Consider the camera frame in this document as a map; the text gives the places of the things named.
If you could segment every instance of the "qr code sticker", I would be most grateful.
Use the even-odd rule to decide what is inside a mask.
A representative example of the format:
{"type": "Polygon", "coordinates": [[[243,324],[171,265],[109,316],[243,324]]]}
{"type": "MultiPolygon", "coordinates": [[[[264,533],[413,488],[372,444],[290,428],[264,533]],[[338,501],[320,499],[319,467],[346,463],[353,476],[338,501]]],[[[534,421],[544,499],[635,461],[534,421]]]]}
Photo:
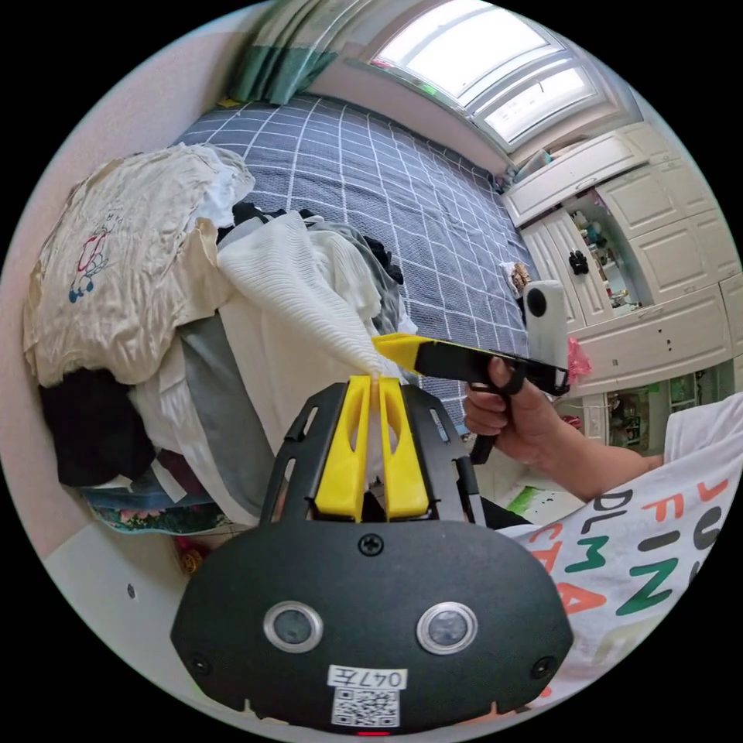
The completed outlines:
{"type": "Polygon", "coordinates": [[[397,728],[400,725],[400,692],[336,689],[333,724],[354,728],[397,728]]]}

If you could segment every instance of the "window frame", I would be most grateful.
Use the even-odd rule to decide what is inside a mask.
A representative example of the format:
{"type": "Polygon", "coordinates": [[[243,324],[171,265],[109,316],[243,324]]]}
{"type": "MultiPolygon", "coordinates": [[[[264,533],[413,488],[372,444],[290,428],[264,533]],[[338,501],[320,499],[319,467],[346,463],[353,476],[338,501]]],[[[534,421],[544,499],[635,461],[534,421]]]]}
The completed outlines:
{"type": "MultiPolygon", "coordinates": [[[[433,8],[428,8],[426,13],[430,12],[432,9],[433,8]]],[[[417,54],[420,53],[420,51],[425,49],[428,44],[432,43],[435,39],[438,39],[447,31],[460,25],[466,20],[492,10],[492,8],[483,7],[465,13],[459,18],[453,19],[442,26],[439,26],[425,39],[418,42],[400,60],[399,64],[391,63],[392,69],[384,70],[384,72],[392,77],[403,80],[408,85],[414,84],[415,80],[421,80],[422,82],[428,83],[430,86],[436,88],[438,91],[437,99],[441,103],[449,106],[455,113],[465,118],[476,127],[478,131],[482,132],[487,138],[492,140],[504,154],[510,156],[514,152],[528,145],[531,139],[538,137],[540,134],[543,134],[572,116],[605,104],[608,101],[608,96],[606,95],[604,80],[596,67],[591,64],[584,55],[579,54],[567,39],[548,31],[539,23],[524,18],[522,15],[514,13],[507,8],[500,9],[511,13],[521,22],[525,23],[532,31],[539,34],[544,39],[550,51],[538,56],[537,58],[529,60],[528,58],[533,56],[535,51],[531,50],[499,64],[481,75],[477,80],[469,83],[469,85],[459,93],[458,98],[455,98],[448,92],[439,89],[436,83],[432,80],[427,80],[424,76],[414,73],[408,68],[402,66],[403,64],[409,63],[415,58],[415,56],[417,56],[417,54]],[[519,59],[526,59],[526,61],[522,64],[518,64],[519,59]],[[498,75],[498,71],[503,70],[506,67],[513,67],[513,69],[506,74],[498,75]],[[527,127],[523,132],[510,141],[501,136],[493,126],[489,125],[485,121],[490,114],[500,108],[503,104],[512,100],[516,95],[533,86],[535,83],[548,77],[552,77],[554,74],[559,72],[571,69],[577,71],[586,80],[587,84],[593,88],[594,93],[589,94],[585,98],[581,98],[579,101],[575,101],[574,103],[560,106],[555,111],[541,117],[536,123],[527,127]],[[487,80],[489,77],[491,77],[495,82],[488,85],[482,92],[477,93],[471,100],[466,101],[467,91],[480,87],[483,81],[487,80]]],[[[426,13],[422,13],[416,18],[408,20],[404,26],[400,26],[394,33],[390,34],[386,42],[381,46],[378,46],[376,53],[367,55],[368,58],[365,59],[365,63],[373,66],[373,60],[384,60],[384,50],[387,45],[389,45],[405,28],[410,27],[416,22],[416,20],[423,17],[426,13]]]]}

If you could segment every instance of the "camera lens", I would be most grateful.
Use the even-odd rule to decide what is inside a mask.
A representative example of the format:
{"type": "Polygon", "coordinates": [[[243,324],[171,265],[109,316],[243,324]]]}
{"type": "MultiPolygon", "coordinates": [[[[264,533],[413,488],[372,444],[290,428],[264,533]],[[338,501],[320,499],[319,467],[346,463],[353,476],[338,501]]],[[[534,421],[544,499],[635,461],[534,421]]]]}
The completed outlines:
{"type": "Polygon", "coordinates": [[[282,601],[263,619],[263,632],[284,652],[309,652],[320,644],[323,622],[314,609],[297,601],[282,601]]]}
{"type": "Polygon", "coordinates": [[[436,604],[423,613],[416,634],[421,647],[438,656],[452,655],[468,647],[478,631],[474,612],[454,602],[436,604]]]}

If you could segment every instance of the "black handle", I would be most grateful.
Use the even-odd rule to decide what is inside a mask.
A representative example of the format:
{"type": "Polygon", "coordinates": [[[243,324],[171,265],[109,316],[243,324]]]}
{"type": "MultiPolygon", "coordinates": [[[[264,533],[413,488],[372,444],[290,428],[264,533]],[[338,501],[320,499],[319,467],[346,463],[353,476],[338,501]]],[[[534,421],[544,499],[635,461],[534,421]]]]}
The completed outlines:
{"type": "MultiPolygon", "coordinates": [[[[510,416],[511,414],[511,395],[516,395],[521,392],[524,380],[526,379],[526,365],[517,364],[511,367],[512,377],[511,381],[496,394],[499,394],[505,403],[505,415],[510,416]]],[[[495,446],[496,436],[480,436],[474,440],[474,446],[470,453],[470,461],[472,464],[485,464],[490,457],[490,453],[495,446]]]]}
{"type": "Polygon", "coordinates": [[[495,436],[478,436],[474,440],[474,446],[470,453],[472,464],[485,464],[490,457],[490,452],[495,446],[495,436]]]}

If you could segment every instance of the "cabinet handle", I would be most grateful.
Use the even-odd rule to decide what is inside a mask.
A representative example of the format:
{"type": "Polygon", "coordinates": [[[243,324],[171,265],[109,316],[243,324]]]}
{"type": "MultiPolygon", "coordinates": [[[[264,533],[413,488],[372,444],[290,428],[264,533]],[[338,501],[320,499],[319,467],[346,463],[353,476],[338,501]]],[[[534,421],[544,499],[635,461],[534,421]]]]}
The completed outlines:
{"type": "Polygon", "coordinates": [[[591,186],[594,183],[596,183],[597,180],[598,180],[598,178],[596,178],[596,177],[589,178],[588,180],[584,180],[581,183],[577,184],[577,186],[575,186],[575,190],[576,191],[582,191],[584,188],[588,188],[589,186],[591,186]]]}
{"type": "Polygon", "coordinates": [[[649,320],[651,317],[655,317],[656,315],[662,315],[665,312],[665,309],[662,306],[653,307],[651,310],[646,310],[645,312],[640,313],[640,320],[649,320]]]}

